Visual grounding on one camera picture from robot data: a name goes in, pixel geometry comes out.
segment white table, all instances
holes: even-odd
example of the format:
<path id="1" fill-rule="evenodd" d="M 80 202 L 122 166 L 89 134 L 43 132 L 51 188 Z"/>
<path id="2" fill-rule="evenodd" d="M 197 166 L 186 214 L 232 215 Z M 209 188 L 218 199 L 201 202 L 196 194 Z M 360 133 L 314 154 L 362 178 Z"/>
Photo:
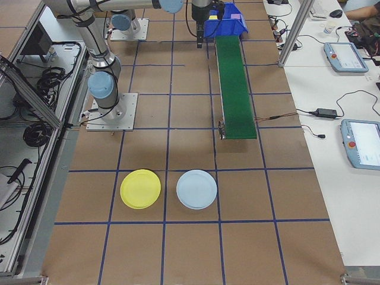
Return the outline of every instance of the white table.
<path id="1" fill-rule="evenodd" d="M 292 14 L 281 17 L 289 24 L 289 28 L 299 9 L 297 0 L 290 0 L 290 3 L 293 5 Z M 329 0 L 324 0 L 322 6 L 328 11 L 340 8 L 337 1 Z M 290 11 L 288 5 L 265 4 L 265 7 L 268 14 L 272 15 Z M 345 15 L 334 21 L 338 26 L 349 25 Z M 307 19 L 301 34 L 310 34 L 322 42 L 336 42 L 335 31 L 330 35 L 323 34 L 321 24 L 325 22 Z M 340 42 L 347 41 L 345 30 L 342 28 L 338 31 Z M 370 71 L 365 74 L 339 74 L 333 71 L 327 61 L 322 44 L 310 37 L 299 39 L 303 49 L 292 52 L 284 68 L 297 108 L 307 111 L 319 107 L 336 109 L 341 115 L 335 101 L 344 93 L 362 89 L 380 98 L 380 91 L 375 85 L 375 82 L 380 81 L 380 68 L 372 61 L 366 62 Z M 344 118 L 380 121 L 380 117 L 371 109 L 374 101 L 372 96 L 362 92 L 347 95 L 340 100 L 346 113 Z M 380 103 L 375 109 L 380 112 Z M 351 166 L 342 145 L 341 120 L 300 115 L 300 121 L 309 125 L 314 133 L 326 135 L 326 139 L 322 140 L 305 130 L 344 265 L 380 265 L 380 172 Z"/>

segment conveyor belt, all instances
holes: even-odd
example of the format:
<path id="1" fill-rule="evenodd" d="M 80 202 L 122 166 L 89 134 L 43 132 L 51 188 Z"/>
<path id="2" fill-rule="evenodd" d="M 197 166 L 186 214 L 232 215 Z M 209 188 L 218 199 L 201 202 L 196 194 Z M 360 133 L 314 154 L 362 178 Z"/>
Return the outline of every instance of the conveyor belt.
<path id="1" fill-rule="evenodd" d="M 238 36 L 216 37 L 225 139 L 257 138 Z"/>

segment touchscreen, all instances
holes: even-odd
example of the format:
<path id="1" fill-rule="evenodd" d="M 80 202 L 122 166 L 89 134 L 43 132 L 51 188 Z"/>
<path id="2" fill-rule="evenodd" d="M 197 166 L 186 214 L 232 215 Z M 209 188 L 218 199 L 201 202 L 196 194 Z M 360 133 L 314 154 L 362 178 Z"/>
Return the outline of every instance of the touchscreen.
<path id="1" fill-rule="evenodd" d="M 374 123 L 351 122 L 360 164 L 380 166 L 380 131 Z"/>
<path id="2" fill-rule="evenodd" d="M 331 44 L 342 68 L 363 68 L 352 45 Z"/>

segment yellow plate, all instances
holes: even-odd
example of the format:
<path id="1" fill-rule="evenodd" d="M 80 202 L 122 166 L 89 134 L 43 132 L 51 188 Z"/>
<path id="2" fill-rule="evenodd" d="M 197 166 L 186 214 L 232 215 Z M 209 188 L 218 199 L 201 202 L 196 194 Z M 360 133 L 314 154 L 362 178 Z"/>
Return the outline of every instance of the yellow plate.
<path id="1" fill-rule="evenodd" d="M 146 169 L 135 170 L 128 174 L 120 187 L 121 200 L 132 209 L 149 207 L 157 201 L 160 192 L 160 179 Z"/>

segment computer mouse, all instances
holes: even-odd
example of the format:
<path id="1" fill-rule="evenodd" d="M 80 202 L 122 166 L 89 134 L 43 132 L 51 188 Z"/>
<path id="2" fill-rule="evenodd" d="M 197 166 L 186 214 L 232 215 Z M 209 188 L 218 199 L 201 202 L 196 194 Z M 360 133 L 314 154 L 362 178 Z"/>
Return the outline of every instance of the computer mouse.
<path id="1" fill-rule="evenodd" d="M 342 10 L 334 10 L 333 12 L 330 13 L 330 17 L 331 18 L 340 18 L 342 17 L 343 15 L 343 11 Z"/>

